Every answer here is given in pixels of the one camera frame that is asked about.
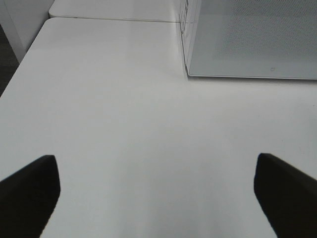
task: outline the perforated panel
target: perforated panel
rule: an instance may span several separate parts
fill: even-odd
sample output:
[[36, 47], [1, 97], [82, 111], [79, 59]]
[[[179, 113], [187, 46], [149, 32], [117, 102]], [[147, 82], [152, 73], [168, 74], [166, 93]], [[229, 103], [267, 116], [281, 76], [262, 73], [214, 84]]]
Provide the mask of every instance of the perforated panel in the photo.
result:
[[317, 78], [317, 0], [202, 0], [190, 74]]

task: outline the white tabletop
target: white tabletop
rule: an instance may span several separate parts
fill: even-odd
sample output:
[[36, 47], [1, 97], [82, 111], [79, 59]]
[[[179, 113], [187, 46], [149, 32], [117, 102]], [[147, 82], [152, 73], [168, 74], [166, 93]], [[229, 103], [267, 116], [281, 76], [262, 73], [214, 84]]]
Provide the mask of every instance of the white tabletop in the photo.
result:
[[180, 0], [55, 0], [51, 17], [179, 21]]
[[178, 28], [43, 26], [0, 98], [1, 178], [57, 158], [43, 238], [274, 238], [253, 192], [258, 154], [317, 178], [317, 85], [188, 79]]

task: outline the white table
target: white table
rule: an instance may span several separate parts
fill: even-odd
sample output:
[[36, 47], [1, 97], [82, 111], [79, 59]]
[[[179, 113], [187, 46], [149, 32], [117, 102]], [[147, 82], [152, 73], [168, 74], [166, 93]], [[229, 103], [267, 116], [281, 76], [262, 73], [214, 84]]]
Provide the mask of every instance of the white table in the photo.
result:
[[51, 17], [178, 22], [180, 0], [55, 0]]
[[274, 238], [253, 193], [257, 155], [317, 178], [317, 85], [188, 79], [178, 28], [43, 26], [0, 98], [1, 178], [57, 158], [43, 238]]

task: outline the white wall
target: white wall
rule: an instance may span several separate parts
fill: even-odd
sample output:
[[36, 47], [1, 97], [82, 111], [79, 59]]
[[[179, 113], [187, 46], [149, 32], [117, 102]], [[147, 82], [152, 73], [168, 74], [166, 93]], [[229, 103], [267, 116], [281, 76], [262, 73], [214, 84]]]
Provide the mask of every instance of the white wall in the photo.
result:
[[19, 62], [22, 61], [54, 0], [0, 0], [0, 24]]

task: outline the dark floor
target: dark floor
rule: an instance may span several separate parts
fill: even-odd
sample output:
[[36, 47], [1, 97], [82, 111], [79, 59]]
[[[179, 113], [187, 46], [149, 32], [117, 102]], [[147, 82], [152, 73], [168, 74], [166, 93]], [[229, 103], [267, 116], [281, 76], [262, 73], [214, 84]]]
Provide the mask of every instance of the dark floor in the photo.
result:
[[0, 97], [19, 63], [0, 25]]

